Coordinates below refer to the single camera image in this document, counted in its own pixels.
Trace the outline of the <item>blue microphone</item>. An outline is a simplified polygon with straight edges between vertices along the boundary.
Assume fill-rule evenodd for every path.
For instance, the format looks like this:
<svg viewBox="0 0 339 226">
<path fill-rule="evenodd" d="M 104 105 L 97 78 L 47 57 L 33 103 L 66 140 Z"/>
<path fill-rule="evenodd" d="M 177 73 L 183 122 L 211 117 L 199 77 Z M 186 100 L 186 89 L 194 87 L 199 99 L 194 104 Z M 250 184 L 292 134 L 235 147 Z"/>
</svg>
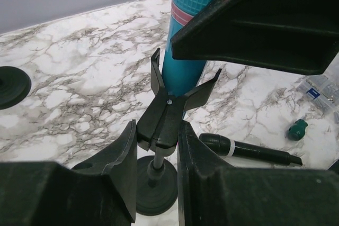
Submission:
<svg viewBox="0 0 339 226">
<path fill-rule="evenodd" d="M 208 24 L 208 6 L 217 0 L 172 0 L 162 79 L 170 95 L 181 96 L 196 87 L 208 57 L 202 28 Z"/>
</svg>

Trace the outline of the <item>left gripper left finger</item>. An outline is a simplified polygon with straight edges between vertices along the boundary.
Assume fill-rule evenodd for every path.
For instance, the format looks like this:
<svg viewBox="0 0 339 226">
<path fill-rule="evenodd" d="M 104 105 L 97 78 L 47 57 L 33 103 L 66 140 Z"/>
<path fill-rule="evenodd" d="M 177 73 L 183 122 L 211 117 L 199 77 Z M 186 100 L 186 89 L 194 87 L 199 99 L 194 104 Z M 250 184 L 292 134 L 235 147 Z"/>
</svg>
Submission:
<svg viewBox="0 0 339 226">
<path fill-rule="evenodd" d="M 136 220 L 136 123 L 67 168 L 54 161 L 1 163 L 1 225 L 131 225 Z"/>
</svg>

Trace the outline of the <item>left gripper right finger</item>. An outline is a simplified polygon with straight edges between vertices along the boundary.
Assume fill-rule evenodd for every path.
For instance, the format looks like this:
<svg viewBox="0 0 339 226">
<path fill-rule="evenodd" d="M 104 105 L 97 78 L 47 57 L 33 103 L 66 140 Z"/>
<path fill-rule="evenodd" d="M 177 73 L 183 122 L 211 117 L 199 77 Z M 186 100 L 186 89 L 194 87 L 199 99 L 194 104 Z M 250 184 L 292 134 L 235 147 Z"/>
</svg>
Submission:
<svg viewBox="0 0 339 226">
<path fill-rule="evenodd" d="M 180 225 L 338 225 L 335 172 L 234 167 L 186 121 L 178 138 Z"/>
</svg>

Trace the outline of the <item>black round-base stand with clip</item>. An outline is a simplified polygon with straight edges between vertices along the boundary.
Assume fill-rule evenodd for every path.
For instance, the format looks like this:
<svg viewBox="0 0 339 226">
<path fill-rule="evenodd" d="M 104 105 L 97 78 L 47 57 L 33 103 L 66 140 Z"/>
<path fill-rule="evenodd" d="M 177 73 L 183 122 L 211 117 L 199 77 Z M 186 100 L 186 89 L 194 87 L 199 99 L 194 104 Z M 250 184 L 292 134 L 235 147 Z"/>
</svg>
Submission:
<svg viewBox="0 0 339 226">
<path fill-rule="evenodd" d="M 162 214 L 175 203 L 177 171 L 166 157 L 175 152 L 184 113 L 205 105 L 220 75 L 218 71 L 211 80 L 182 96 L 174 96 L 164 85 L 159 57 L 160 49 L 156 49 L 150 59 L 155 97 L 137 123 L 138 146 L 155 153 L 137 160 L 136 211 L 146 216 Z"/>
</svg>

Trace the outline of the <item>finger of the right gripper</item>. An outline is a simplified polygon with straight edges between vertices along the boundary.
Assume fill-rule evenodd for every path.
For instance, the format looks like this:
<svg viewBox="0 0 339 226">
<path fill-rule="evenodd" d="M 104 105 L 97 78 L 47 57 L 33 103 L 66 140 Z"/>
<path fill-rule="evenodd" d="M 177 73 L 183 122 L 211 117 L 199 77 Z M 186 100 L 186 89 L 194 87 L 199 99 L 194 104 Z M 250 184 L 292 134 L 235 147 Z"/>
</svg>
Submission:
<svg viewBox="0 0 339 226">
<path fill-rule="evenodd" d="M 338 0 L 217 0 L 208 10 L 207 61 L 319 75 L 338 54 Z"/>
</svg>

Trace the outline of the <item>black microphone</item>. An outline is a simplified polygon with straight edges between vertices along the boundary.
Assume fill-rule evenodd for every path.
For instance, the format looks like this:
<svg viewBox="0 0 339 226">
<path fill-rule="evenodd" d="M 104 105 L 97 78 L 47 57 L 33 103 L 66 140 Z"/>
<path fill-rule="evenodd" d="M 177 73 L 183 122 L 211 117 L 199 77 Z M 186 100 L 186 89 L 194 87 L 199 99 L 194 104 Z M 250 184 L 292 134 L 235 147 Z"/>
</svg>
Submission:
<svg viewBox="0 0 339 226">
<path fill-rule="evenodd" d="M 303 165 L 300 157 L 288 152 L 234 141 L 218 134 L 202 133 L 199 140 L 219 156 L 241 157 L 285 166 Z"/>
</svg>

